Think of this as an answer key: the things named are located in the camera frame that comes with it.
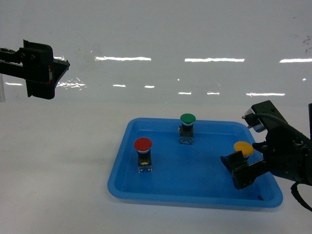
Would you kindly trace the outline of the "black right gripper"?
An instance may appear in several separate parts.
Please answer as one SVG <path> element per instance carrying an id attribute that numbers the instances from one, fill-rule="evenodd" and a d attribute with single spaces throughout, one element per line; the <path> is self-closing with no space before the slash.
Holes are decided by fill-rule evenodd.
<path id="1" fill-rule="evenodd" d="M 264 146 L 265 142 L 252 144 L 261 153 Z M 273 175 L 299 183 L 311 183 L 312 148 L 306 141 L 283 127 L 277 127 L 268 131 L 266 146 L 263 157 Z M 258 177 L 269 171 L 263 159 L 249 164 L 242 151 L 221 156 L 220 160 L 238 190 L 252 185 Z"/>

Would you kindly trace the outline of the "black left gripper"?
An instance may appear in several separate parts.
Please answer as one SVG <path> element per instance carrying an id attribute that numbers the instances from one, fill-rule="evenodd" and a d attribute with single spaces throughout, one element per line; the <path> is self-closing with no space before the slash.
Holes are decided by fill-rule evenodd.
<path id="1" fill-rule="evenodd" d="M 43 99 L 54 98 L 54 88 L 69 70 L 68 60 L 53 59 L 51 46 L 41 43 L 23 41 L 20 48 L 22 67 L 26 74 L 26 89 L 28 97 Z"/>

